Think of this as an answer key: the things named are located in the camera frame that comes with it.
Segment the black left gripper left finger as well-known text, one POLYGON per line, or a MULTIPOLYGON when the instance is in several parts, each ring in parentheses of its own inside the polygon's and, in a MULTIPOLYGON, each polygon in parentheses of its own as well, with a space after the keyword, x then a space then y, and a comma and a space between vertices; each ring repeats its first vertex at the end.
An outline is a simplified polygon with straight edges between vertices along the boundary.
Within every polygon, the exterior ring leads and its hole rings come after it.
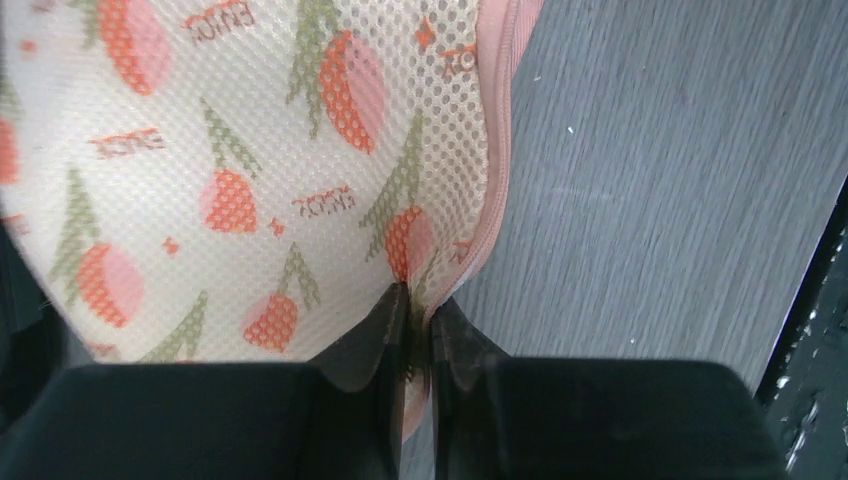
POLYGON ((87 365, 54 378, 5 479, 395 479, 406 285, 305 363, 87 365))

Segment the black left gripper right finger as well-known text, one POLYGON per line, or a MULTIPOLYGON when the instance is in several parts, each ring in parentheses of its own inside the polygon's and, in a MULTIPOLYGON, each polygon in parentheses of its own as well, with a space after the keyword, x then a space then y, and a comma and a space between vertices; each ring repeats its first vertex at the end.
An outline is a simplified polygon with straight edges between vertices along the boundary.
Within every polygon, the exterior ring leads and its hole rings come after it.
POLYGON ((431 322, 439 479, 784 479, 760 406, 704 361, 517 357, 431 322))

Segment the floral mesh laundry bag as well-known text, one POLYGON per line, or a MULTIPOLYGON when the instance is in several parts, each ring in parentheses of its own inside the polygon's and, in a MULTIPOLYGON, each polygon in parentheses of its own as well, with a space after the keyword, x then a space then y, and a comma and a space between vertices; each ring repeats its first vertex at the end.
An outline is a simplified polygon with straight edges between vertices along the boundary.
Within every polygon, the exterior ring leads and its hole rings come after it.
POLYGON ((103 363, 306 360, 491 252, 538 1, 5 1, 1 316, 103 363))

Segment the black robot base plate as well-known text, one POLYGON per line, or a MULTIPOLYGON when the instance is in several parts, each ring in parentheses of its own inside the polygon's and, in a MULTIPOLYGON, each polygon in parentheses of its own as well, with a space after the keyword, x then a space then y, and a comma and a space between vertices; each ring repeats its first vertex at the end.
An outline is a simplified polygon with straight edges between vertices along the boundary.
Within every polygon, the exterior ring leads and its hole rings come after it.
POLYGON ((839 193, 756 397, 792 478, 846 478, 845 190, 839 193))

